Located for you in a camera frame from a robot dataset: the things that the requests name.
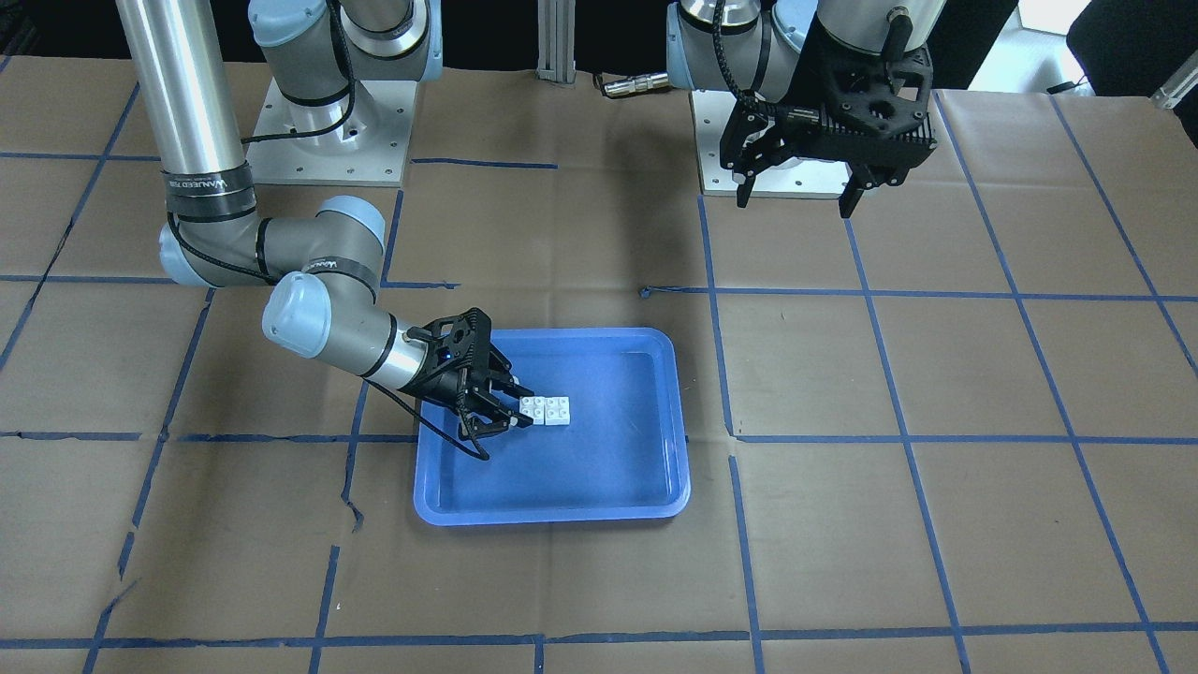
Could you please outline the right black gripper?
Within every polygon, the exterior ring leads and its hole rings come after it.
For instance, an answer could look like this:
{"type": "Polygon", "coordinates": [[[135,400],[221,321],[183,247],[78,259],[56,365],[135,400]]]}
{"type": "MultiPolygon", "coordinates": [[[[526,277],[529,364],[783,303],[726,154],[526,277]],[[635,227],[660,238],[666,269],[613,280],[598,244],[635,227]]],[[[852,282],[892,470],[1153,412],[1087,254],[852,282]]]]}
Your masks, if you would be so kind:
{"type": "Polygon", "coordinates": [[[512,362],[491,342],[491,318],[478,306],[460,315],[411,326],[403,341],[425,346],[425,358],[403,391],[424,403],[436,403],[460,418],[460,438],[482,441],[536,419],[510,409],[496,391],[514,400],[536,391],[512,375],[512,362]]]}

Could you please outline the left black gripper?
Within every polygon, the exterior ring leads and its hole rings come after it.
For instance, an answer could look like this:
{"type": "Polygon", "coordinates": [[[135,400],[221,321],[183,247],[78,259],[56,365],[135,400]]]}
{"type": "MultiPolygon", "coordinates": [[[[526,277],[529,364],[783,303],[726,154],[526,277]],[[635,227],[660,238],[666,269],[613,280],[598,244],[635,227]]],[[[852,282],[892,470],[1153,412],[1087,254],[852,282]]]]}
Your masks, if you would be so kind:
{"type": "Polygon", "coordinates": [[[813,74],[818,104],[770,103],[740,89],[724,53],[719,71],[736,96],[724,127],[720,162],[736,181],[744,210],[754,180],[791,158],[843,162],[851,170],[840,195],[840,217],[851,219],[869,189],[903,184],[940,142],[928,120],[932,65],[928,48],[908,47],[912,19],[887,19],[881,55],[852,55],[825,28],[809,34],[813,56],[795,75],[813,74]]]}

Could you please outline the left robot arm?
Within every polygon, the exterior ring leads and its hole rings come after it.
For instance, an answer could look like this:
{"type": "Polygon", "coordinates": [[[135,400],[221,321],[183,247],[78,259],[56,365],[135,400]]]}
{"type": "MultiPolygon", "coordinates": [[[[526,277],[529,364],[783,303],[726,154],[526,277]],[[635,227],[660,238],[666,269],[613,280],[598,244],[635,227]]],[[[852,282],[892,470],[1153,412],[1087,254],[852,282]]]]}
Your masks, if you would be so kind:
{"type": "Polygon", "coordinates": [[[839,213],[900,186],[938,141],[928,35],[942,1],[676,1],[666,19],[674,89],[733,97],[716,157],[745,208],[789,159],[841,162],[839,213]]]}

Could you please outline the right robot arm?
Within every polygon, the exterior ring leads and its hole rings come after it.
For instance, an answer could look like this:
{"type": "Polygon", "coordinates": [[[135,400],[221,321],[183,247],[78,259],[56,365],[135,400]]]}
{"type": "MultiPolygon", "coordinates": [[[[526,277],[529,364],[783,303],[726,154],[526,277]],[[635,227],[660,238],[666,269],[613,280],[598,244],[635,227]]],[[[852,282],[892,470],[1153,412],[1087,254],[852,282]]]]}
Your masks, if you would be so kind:
{"type": "Polygon", "coordinates": [[[120,1],[161,157],[159,259],[184,286],[268,286],[267,340],[458,419],[462,441],[536,425],[532,391],[467,310],[412,324],[381,306],[386,226],[370,201],[311,215],[261,208],[284,170],[315,184],[397,183],[407,128],[386,91],[444,63],[437,1],[252,1],[247,19],[279,110],[244,136],[210,1],[120,1]]]}

